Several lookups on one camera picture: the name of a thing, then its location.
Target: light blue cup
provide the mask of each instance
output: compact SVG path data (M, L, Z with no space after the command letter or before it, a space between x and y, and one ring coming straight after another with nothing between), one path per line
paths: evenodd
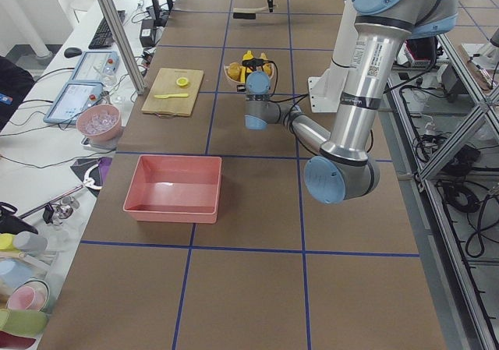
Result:
M23 262L15 259L0 261L0 279L7 288L17 289L33 276L33 271Z

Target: green cup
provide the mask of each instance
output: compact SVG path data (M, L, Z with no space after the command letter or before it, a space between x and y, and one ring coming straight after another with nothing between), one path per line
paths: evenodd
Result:
M20 337L33 337L47 325L47 315L32 309L0 309L0 331Z

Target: tablet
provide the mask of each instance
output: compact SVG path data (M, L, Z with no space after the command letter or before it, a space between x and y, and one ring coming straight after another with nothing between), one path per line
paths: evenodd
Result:
M68 81L45 114L44 122L76 124L78 116L100 99L103 89L102 83Z
M104 67L110 66L116 73L118 68L118 53L113 50L84 51L76 63L71 81L101 81Z

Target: pink plastic basket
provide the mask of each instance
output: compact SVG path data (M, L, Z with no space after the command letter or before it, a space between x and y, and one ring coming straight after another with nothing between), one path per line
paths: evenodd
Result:
M221 158L141 155L123 210L138 221L217 220Z

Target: yellow round object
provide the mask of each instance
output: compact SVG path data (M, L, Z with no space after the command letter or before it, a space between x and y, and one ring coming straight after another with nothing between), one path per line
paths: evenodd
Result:
M0 250L12 250L14 247L14 235L2 233L0 235Z
M186 87L187 85L189 85L189 79L187 77L179 77L177 79L177 85L179 85L180 87Z

